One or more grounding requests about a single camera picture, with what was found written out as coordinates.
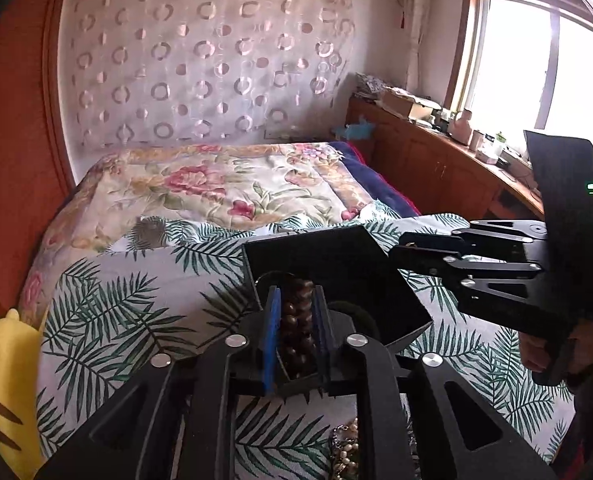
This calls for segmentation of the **person's right hand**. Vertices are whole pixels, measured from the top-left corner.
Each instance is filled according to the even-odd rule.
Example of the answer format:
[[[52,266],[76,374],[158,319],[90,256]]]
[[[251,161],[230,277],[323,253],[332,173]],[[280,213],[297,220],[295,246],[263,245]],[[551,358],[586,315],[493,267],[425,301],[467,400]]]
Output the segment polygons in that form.
[[[520,333],[519,349],[521,362],[531,372],[532,382],[538,386],[554,385],[554,379],[546,377],[553,367],[546,341]],[[563,350],[565,367],[561,370],[561,383],[574,391],[593,374],[593,321],[580,321],[563,345]]]

